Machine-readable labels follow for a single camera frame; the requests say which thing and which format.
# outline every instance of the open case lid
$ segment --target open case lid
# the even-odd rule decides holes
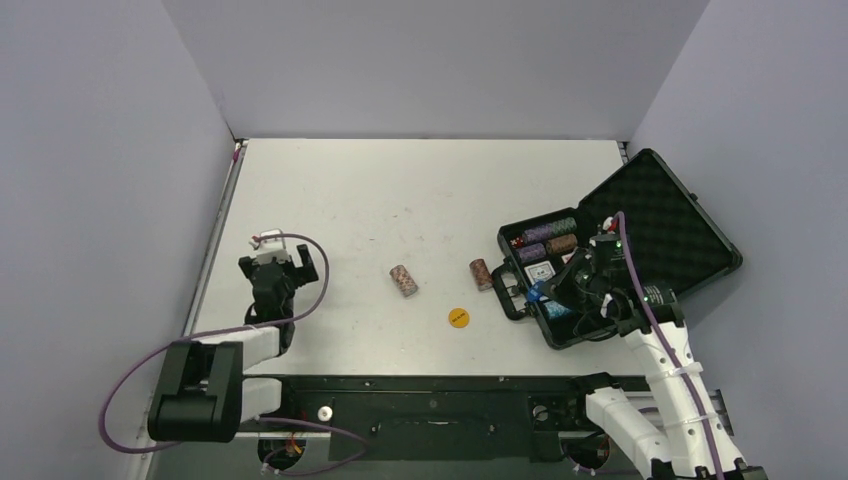
[[[640,151],[580,201],[600,224],[623,211],[642,281],[664,280],[684,296],[742,264],[736,247],[653,150]]]

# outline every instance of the cable tie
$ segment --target cable tie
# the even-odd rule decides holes
[[[691,375],[693,373],[701,373],[703,371],[704,367],[701,365],[701,362],[692,362],[689,365],[686,365],[685,367],[671,368],[669,370],[657,372],[653,375],[645,375],[645,381],[648,382],[648,384],[650,385],[665,380],[667,378],[680,377],[685,374]]]
[[[609,310],[609,304],[612,303],[613,298],[609,293],[604,295],[604,303],[601,305],[601,316],[607,318],[607,311]]]
[[[689,418],[689,419],[686,419],[686,420],[681,420],[679,422],[669,423],[667,425],[664,425],[664,428],[667,430],[669,428],[679,427],[681,425],[689,425],[691,423],[699,423],[699,422],[702,422],[704,420],[712,420],[714,418],[718,418],[718,416],[719,415],[716,412],[708,413],[706,415],[701,415],[700,417],[692,417],[692,418]]]

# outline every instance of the case handle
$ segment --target case handle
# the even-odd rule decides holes
[[[501,308],[503,309],[504,314],[506,314],[506,318],[512,321],[518,321],[526,317],[528,312],[526,308],[516,310],[515,304],[512,303],[512,295],[510,295],[509,289],[503,283],[504,273],[511,273],[507,268],[506,263],[492,271],[495,294],[497,294],[498,300],[501,302]]]

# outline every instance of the screw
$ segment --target screw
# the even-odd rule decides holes
[[[548,408],[544,405],[536,405],[530,413],[533,415],[534,419],[540,422],[544,422],[548,419]]]
[[[318,420],[329,422],[333,418],[333,409],[328,406],[323,406],[318,409]]]

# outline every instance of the white table surface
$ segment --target white table surface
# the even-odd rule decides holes
[[[251,235],[310,236],[331,266],[326,298],[297,323],[289,352],[250,373],[640,374],[617,337],[549,348],[535,320],[509,321],[468,269],[480,257],[500,265],[500,226],[576,206],[621,166],[616,142],[252,139],[243,162],[195,331],[242,323],[252,297],[237,261]],[[298,243],[287,243],[293,254]],[[412,297],[389,277],[397,264],[420,287]],[[298,289],[295,311],[319,290]],[[470,313],[466,328],[448,323],[454,307]]]

